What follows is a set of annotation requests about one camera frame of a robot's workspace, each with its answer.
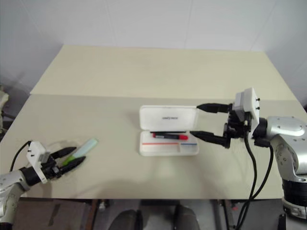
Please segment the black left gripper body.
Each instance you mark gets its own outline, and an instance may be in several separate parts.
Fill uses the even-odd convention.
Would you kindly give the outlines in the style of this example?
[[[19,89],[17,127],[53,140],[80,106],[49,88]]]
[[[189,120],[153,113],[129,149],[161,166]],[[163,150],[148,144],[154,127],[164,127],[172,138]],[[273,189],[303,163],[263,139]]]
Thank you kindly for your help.
[[[47,180],[58,179],[62,176],[60,166],[57,165],[58,155],[50,155],[45,163],[42,163],[42,172]]]

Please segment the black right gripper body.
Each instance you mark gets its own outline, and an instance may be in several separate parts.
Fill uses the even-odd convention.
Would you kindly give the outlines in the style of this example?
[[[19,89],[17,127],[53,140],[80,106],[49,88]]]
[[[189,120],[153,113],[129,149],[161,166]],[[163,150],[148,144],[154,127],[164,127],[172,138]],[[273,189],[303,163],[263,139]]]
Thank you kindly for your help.
[[[229,104],[228,120],[224,125],[225,148],[230,148],[231,139],[244,138],[251,132],[251,114],[239,109],[234,110],[234,104]]]

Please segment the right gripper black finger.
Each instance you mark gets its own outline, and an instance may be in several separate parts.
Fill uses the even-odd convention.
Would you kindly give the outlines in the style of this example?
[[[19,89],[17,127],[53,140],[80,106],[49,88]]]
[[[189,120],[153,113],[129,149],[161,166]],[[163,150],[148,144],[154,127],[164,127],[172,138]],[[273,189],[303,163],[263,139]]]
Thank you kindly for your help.
[[[226,143],[226,138],[221,137],[221,136],[216,136],[214,133],[205,132],[205,131],[191,131],[190,134],[205,142],[209,142],[213,144],[225,144]]]
[[[208,113],[229,113],[232,109],[232,104],[203,103],[197,105],[196,108]]]

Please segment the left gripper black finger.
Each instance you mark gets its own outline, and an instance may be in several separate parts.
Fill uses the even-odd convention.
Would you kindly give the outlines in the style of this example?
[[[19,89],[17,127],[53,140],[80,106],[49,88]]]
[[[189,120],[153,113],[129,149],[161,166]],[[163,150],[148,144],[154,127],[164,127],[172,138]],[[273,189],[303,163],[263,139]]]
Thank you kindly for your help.
[[[69,154],[71,154],[74,150],[76,150],[76,147],[66,147],[63,149],[60,149],[54,153],[51,154],[51,157],[53,159],[63,158]]]
[[[70,172],[71,170],[73,170],[74,168],[79,166],[85,159],[86,159],[86,157],[82,156],[82,157],[78,157],[78,158],[76,158],[74,160],[71,160],[67,164],[65,164],[62,167],[60,167],[60,172],[61,173],[68,173],[68,172]]]

